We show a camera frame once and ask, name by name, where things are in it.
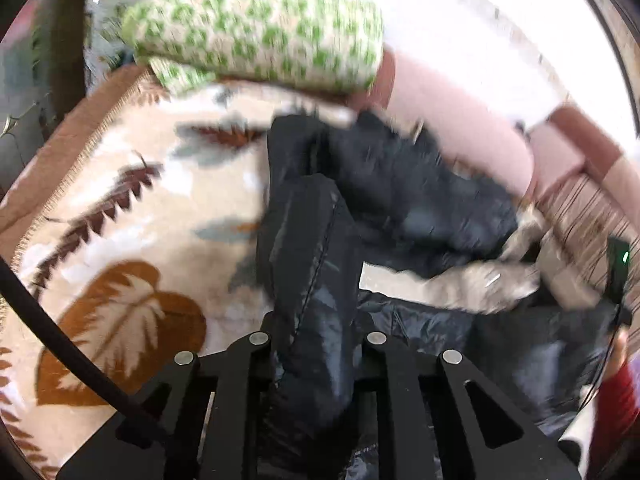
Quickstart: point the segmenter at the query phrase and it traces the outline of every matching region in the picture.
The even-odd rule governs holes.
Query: black puffer jacket
[[[276,132],[279,121],[281,124],[299,121],[300,136],[293,136],[292,131],[296,142],[308,133],[305,125],[324,127],[318,126],[322,123],[313,118],[292,117],[276,120]],[[392,207],[394,203],[392,186],[382,194],[378,214],[372,216],[365,203],[352,208],[350,200],[341,195],[341,190],[350,188],[348,178],[346,184],[340,185],[322,174],[300,177],[313,173],[313,169],[308,164],[304,167],[300,158],[293,156],[286,158],[290,164],[285,165],[285,170],[274,165],[274,148],[280,154],[287,153],[285,143],[280,140],[272,142],[271,134],[268,137],[271,201],[258,234],[257,248],[258,280],[274,301],[275,373],[260,429],[260,476],[378,478],[375,398],[357,405],[352,402],[360,342],[372,330],[397,336],[420,352],[437,354],[448,348],[461,351],[539,428],[558,437],[577,411],[580,388],[593,380],[604,357],[613,314],[610,304],[579,312],[535,307],[478,315],[358,291],[363,262],[362,225],[367,224],[372,231],[375,230],[372,226],[377,225],[378,231],[391,240],[394,237],[409,240],[407,233],[416,231],[403,229],[402,217],[391,211],[386,215],[389,219],[386,223],[375,223],[385,216],[382,206]],[[334,166],[322,166],[328,164],[330,157],[318,162],[331,150],[307,145],[304,150],[299,146],[298,152],[321,153],[318,158],[310,155],[307,161],[315,160],[313,167],[322,167],[327,173],[333,168],[333,175],[340,175]],[[359,175],[358,160],[361,159],[351,159],[348,170],[354,180]],[[438,157],[432,156],[423,163],[438,165]],[[393,167],[390,162],[385,171]],[[496,191],[489,195],[497,201],[497,186],[491,186]],[[445,207],[456,208],[456,197],[450,194]],[[509,214],[504,202],[500,206],[497,202],[488,208],[490,218],[496,210]],[[460,210],[467,211],[466,206],[462,205]],[[482,226],[475,232],[482,233],[483,242],[491,236],[497,244],[506,234],[498,229],[504,225],[504,219],[490,221],[481,210],[467,213]],[[367,243],[372,245],[372,240],[376,239],[370,238]],[[432,240],[422,237],[415,246],[420,250],[434,247],[434,253],[428,254],[437,254],[438,247],[467,259],[495,251],[488,243],[479,243],[474,244],[477,253],[464,253],[465,246],[458,243],[462,238],[451,245],[445,240],[450,237],[441,237],[432,245]],[[396,253],[401,262],[407,254]]]
[[[518,226],[504,188],[454,174],[425,129],[414,145],[370,112],[348,130],[291,115],[273,121],[268,147],[272,195],[297,176],[335,181],[373,264],[430,278],[495,258]]]

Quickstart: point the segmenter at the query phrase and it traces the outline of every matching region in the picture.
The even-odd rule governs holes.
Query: green and white knit fabric
[[[367,89],[382,36],[380,10],[362,0],[143,0],[127,10],[121,32],[171,92],[215,74]]]

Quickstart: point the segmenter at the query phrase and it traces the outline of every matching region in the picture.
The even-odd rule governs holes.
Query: black cable
[[[73,375],[124,415],[143,436],[159,442],[167,453],[180,452],[178,443],[165,428],[103,374],[60,330],[2,258],[0,294],[23,323]]]
[[[582,401],[582,403],[580,404],[580,407],[578,408],[578,413],[580,413],[584,409],[584,407],[593,400],[596,390],[600,388],[600,385],[602,384],[604,370],[607,367],[607,364],[609,363],[609,358],[611,357],[611,352],[613,351],[613,343],[616,340],[616,335],[618,334],[618,330],[620,329],[620,325],[621,325],[620,312],[621,311],[622,311],[622,306],[619,304],[616,308],[616,316],[613,322],[613,326],[614,326],[613,334],[611,336],[611,340],[609,341],[609,345],[607,346],[607,352],[604,355],[604,360],[600,365],[600,370],[598,370],[598,373],[596,373],[596,378],[593,381],[591,388],[589,389],[589,393],[587,393],[587,396],[584,397],[584,400]]]

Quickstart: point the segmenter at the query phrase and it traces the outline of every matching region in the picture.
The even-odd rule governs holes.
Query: brown leaf print
[[[194,159],[205,168],[217,166],[232,160],[267,130],[265,127],[249,125],[238,113],[223,118],[217,124],[178,124],[175,134],[182,143],[172,156]]]
[[[147,164],[142,157],[142,165],[127,166],[120,170],[120,176],[115,186],[105,195],[100,202],[89,209],[85,215],[69,222],[69,229],[62,235],[60,243],[53,253],[38,264],[31,284],[34,286],[33,297],[40,299],[42,290],[46,288],[51,277],[51,271],[58,263],[63,262],[69,254],[75,252],[82,242],[89,241],[91,232],[98,236],[102,234],[105,218],[115,221],[118,209],[128,211],[131,209],[131,195],[140,200],[142,187],[153,187],[152,179],[160,175],[162,164]]]
[[[0,347],[0,355],[10,353],[11,350],[9,350],[8,348]],[[0,361],[0,363],[8,364],[8,366],[3,366],[2,370],[8,370],[11,367],[11,363],[9,363],[8,361],[2,360]],[[7,386],[7,384],[9,384],[9,378],[0,375],[0,386]],[[5,407],[9,407],[12,405],[9,397],[7,397],[2,392],[0,392],[0,405],[3,405]],[[15,439],[15,445],[20,448],[31,465],[33,465],[34,468],[38,469],[41,475],[44,476],[44,478],[46,478],[47,480],[53,480],[60,468],[47,465],[47,457],[41,454],[42,450],[39,446],[31,442],[31,440],[33,440],[33,435],[21,430],[18,427],[18,424],[20,424],[20,417],[14,415],[8,410],[0,409],[0,418],[2,418],[6,430]]]
[[[27,433],[26,431],[21,430],[17,426],[12,426],[11,424],[4,425],[6,430],[11,434],[14,438],[33,438],[32,434]]]
[[[242,148],[265,133],[264,129],[245,128],[240,124],[230,124],[228,127],[196,126],[194,129],[209,142],[232,148]]]
[[[169,92],[154,77],[144,78],[138,85],[140,94],[133,99],[137,106],[149,106],[169,99]]]
[[[181,350],[197,352],[206,322],[198,305],[158,290],[159,271],[142,261],[107,268],[59,321],[85,355],[127,393],[137,391]],[[43,351],[38,404],[98,406],[105,402]]]
[[[2,416],[2,420],[6,420],[7,422],[18,422],[20,420],[13,413],[8,412],[7,410],[0,410],[0,415]]]

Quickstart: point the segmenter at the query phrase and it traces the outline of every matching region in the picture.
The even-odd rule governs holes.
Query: black device
[[[143,438],[116,414],[66,462],[58,480],[256,478],[260,406],[272,377],[269,316],[261,332],[224,352],[202,358],[180,352],[134,396],[177,449]],[[580,478],[557,444],[455,350],[428,356],[369,333],[353,402],[367,392],[378,400],[381,480],[435,479],[436,447],[445,479]]]
[[[615,236],[610,236],[607,243],[607,285],[604,296],[611,303],[619,307],[614,323],[631,326],[633,312],[623,303],[626,280],[629,277],[629,263],[631,260],[631,246],[628,242]]]

